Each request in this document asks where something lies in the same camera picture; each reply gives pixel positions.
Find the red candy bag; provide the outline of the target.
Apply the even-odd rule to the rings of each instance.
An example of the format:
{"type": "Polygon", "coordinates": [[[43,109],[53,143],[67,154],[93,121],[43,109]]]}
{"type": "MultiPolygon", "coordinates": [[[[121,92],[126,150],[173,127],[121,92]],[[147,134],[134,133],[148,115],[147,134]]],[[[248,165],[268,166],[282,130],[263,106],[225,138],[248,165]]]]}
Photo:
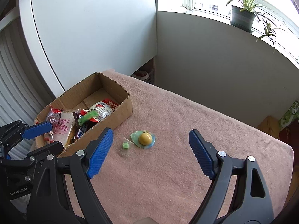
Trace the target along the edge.
{"type": "Polygon", "coordinates": [[[46,116],[46,121],[52,124],[52,131],[54,131],[56,126],[59,124],[61,113],[62,113],[61,109],[56,109],[53,108],[52,106],[50,107],[50,111],[46,116]]]}

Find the small green candy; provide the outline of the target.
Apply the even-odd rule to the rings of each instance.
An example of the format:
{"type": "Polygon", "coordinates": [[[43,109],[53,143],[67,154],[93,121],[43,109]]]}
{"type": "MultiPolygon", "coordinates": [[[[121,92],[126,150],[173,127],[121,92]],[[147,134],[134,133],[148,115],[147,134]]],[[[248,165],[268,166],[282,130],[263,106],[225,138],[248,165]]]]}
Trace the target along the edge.
{"type": "Polygon", "coordinates": [[[131,153],[131,145],[132,142],[130,140],[128,140],[127,138],[123,138],[119,148],[119,154],[123,157],[129,156],[129,154],[131,153]]]}

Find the purple chocolate bar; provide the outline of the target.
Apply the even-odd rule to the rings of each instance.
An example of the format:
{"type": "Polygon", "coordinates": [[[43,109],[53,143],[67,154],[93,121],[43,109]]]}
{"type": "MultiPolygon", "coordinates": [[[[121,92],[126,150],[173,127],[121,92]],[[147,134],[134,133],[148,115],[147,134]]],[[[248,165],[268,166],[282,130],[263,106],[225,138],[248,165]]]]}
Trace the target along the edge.
{"type": "Polygon", "coordinates": [[[80,139],[87,131],[88,131],[88,125],[87,124],[84,124],[84,125],[80,126],[77,129],[77,131],[75,132],[75,135],[74,135],[73,139],[75,141],[80,139]]]}

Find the green snack packet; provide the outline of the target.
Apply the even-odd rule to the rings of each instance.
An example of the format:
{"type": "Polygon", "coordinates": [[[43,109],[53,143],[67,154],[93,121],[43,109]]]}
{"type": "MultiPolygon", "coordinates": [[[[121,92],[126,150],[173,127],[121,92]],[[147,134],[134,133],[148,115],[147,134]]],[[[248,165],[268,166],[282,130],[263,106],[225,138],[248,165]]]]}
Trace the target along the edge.
{"type": "Polygon", "coordinates": [[[79,126],[82,126],[84,123],[89,121],[90,119],[97,117],[97,111],[96,110],[90,110],[90,111],[85,111],[82,110],[80,112],[81,117],[78,118],[78,124],[79,126]]]}

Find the large red snack bag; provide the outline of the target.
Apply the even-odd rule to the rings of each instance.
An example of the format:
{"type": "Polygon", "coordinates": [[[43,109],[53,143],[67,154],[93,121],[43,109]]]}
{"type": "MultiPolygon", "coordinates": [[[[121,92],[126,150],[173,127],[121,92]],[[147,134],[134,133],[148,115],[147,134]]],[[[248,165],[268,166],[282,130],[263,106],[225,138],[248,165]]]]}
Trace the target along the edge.
{"type": "Polygon", "coordinates": [[[90,120],[92,122],[98,123],[112,114],[118,106],[118,103],[109,98],[99,101],[89,108],[89,110],[94,110],[97,112],[97,115],[90,120]]]}

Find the yellow jelly cup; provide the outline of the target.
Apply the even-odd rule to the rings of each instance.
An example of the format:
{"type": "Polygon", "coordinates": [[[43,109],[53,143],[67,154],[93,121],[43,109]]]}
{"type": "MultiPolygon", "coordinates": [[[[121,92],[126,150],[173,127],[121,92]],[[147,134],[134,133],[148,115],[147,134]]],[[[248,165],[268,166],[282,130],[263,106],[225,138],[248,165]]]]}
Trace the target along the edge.
{"type": "Polygon", "coordinates": [[[132,142],[139,148],[149,149],[155,144],[155,135],[148,130],[139,130],[130,135],[132,142]]]}

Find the white bread package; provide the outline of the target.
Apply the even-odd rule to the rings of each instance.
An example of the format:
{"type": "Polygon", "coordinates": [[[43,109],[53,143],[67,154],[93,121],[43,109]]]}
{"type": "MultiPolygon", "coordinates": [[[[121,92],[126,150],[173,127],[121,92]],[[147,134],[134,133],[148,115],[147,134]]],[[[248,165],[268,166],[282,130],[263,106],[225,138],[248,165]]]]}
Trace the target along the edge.
{"type": "Polygon", "coordinates": [[[68,145],[70,141],[71,131],[75,126],[75,119],[73,112],[62,111],[59,124],[54,131],[50,131],[44,134],[44,141],[46,143],[53,143],[55,141],[61,142],[64,147],[68,145]]]}

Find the cardboard box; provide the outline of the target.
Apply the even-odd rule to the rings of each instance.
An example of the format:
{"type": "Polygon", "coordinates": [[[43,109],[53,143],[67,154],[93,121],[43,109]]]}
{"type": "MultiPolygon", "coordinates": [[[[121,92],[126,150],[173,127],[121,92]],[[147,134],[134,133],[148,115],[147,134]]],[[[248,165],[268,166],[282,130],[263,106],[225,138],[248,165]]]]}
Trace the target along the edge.
{"type": "Polygon", "coordinates": [[[50,121],[52,130],[36,137],[38,148],[61,141],[59,157],[84,150],[108,127],[114,130],[133,113],[130,94],[116,81],[96,72],[47,105],[35,118],[50,121]]]}

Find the pink tablecloth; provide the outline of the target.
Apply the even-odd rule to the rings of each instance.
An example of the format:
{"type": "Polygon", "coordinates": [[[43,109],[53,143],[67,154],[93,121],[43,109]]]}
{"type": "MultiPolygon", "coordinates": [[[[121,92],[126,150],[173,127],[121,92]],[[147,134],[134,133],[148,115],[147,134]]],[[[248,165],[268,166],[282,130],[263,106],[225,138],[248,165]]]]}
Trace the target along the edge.
{"type": "Polygon", "coordinates": [[[109,70],[106,76],[129,94],[132,115],[114,130],[114,142],[91,180],[113,223],[151,217],[159,223],[188,223],[210,186],[189,145],[189,132],[229,156],[254,156],[266,180],[274,214],[287,198],[293,169],[289,145],[234,118],[170,91],[109,70]],[[148,130],[155,135],[149,149],[134,145],[130,135],[148,130]],[[119,154],[123,138],[132,142],[127,157],[119,154]]]}

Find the green carton box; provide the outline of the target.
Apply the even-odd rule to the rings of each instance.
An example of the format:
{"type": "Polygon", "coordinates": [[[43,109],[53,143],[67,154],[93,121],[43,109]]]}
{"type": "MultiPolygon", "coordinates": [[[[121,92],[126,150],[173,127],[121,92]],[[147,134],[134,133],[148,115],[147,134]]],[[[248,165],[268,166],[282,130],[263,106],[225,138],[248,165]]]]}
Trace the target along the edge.
{"type": "Polygon", "coordinates": [[[288,111],[279,120],[279,128],[283,130],[298,118],[298,100],[295,100],[288,111]]]}

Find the white cabinet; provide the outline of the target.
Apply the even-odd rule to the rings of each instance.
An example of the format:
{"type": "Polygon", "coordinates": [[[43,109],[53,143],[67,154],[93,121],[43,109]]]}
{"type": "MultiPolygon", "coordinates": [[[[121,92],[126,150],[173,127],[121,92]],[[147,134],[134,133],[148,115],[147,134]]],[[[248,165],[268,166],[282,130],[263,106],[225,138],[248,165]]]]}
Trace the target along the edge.
{"type": "Polygon", "coordinates": [[[157,54],[156,0],[19,0],[19,11],[56,97],[94,72],[131,75],[157,54]]]}

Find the potted spider plant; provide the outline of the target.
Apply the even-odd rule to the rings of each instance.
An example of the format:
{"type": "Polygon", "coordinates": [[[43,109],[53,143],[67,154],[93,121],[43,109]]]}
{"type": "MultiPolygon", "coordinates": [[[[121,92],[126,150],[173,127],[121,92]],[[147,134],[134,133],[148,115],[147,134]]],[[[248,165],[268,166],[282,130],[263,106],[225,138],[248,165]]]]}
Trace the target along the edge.
{"type": "Polygon", "coordinates": [[[236,1],[238,5],[231,5],[232,18],[230,24],[245,32],[253,33],[253,23],[255,19],[258,22],[267,24],[267,17],[264,12],[260,12],[260,8],[266,8],[265,5],[258,3],[256,0],[229,0],[226,6],[236,1]]]}

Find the window frame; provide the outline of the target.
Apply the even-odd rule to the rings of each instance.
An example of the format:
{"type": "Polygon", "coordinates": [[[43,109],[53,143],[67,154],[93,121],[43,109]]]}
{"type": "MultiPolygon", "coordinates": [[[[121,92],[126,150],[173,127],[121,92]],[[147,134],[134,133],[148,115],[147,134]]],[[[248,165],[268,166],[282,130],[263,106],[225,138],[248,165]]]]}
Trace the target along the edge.
{"type": "MultiPolygon", "coordinates": [[[[225,20],[230,24],[232,18],[229,0],[182,0],[182,6],[192,12],[203,13],[217,20],[225,20]]],[[[253,33],[259,41],[265,41],[274,49],[281,52],[293,64],[298,65],[298,14],[291,0],[256,0],[266,6],[260,8],[267,17],[267,24],[253,23],[253,33]]]]}

